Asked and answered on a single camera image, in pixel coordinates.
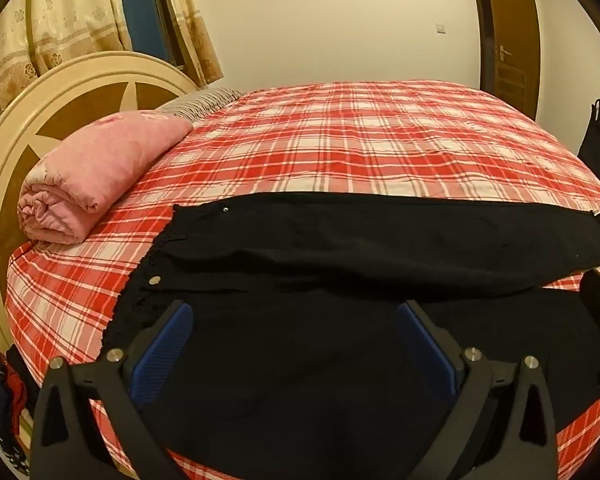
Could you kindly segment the black pants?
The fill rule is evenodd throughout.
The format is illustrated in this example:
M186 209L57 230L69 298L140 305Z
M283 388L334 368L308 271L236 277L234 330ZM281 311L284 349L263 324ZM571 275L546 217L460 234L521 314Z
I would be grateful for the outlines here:
M181 300L192 333L143 410L170 451L239 479L395 479L449 408L400 341L400 305L490 359L538 358L565 429L600 398L600 332L556 282L596 266L600 214L550 205L263 193L177 206L102 348Z

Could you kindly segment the clothes pile beside bed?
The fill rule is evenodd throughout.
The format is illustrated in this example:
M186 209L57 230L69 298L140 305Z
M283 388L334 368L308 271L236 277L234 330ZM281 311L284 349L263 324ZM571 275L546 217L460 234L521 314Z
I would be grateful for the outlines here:
M16 471L29 475L26 453L20 445L20 415L28 394L24 382L0 352L0 447Z

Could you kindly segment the pink folded blanket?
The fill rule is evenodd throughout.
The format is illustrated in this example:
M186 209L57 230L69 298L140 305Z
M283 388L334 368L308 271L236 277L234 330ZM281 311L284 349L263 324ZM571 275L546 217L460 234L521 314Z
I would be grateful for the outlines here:
M21 231L30 240L84 242L108 209L192 129L189 120L155 110L119 112L79 128L24 178L17 203Z

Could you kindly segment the brown wooden door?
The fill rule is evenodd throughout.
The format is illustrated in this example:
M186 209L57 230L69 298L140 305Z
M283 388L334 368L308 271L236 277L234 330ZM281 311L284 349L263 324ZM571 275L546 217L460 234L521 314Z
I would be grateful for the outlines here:
M538 110L541 43L535 0L476 0L480 89L533 119ZM502 63L498 46L512 56Z

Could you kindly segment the striped pillow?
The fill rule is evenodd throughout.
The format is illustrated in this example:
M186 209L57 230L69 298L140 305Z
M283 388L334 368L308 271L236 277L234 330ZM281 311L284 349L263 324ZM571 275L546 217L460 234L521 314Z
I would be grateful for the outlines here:
M197 90L162 104L157 108L157 112L196 122L222 110L241 97L242 92L234 89Z

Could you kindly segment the red plaid bed sheet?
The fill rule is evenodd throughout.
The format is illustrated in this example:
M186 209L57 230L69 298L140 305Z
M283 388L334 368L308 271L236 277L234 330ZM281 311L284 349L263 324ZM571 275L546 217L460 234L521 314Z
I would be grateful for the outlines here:
M600 181L554 136L481 91L440 81L253 91L201 119L79 245L10 258L6 310L35 380L88 362L130 273L175 206L263 192L539 203L600 213Z

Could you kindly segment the cream round headboard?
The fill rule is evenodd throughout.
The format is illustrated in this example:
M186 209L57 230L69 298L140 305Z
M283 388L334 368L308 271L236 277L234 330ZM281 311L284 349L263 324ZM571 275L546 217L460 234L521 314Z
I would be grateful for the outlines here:
M0 117L0 350L12 345L4 297L9 256L26 238L16 203L30 169L79 128L119 110L155 108L192 92L182 70L147 54L98 52L61 64Z

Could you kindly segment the beige right curtain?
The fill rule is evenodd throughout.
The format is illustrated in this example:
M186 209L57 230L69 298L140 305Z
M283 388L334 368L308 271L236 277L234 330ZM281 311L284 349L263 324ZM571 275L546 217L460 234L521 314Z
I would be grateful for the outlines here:
M198 88L223 78L204 18L194 0L166 0L185 73Z

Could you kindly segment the beige curtain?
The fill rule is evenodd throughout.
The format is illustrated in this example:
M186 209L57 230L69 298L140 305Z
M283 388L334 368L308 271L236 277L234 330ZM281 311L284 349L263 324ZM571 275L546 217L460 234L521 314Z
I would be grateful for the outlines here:
M0 110L62 63L131 49L122 0L10 0L0 14Z
M185 73L198 88L223 78L204 18L194 0L166 0Z

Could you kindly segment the window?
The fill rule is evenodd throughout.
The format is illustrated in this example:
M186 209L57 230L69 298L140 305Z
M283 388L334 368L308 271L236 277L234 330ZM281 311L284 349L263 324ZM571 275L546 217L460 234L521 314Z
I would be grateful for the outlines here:
M184 67L168 0L122 0L133 50Z

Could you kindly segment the beige left curtain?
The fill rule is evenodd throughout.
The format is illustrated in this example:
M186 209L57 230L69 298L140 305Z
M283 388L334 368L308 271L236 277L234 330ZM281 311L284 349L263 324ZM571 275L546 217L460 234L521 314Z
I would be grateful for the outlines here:
M0 14L0 110L62 63L131 49L122 0L10 0Z

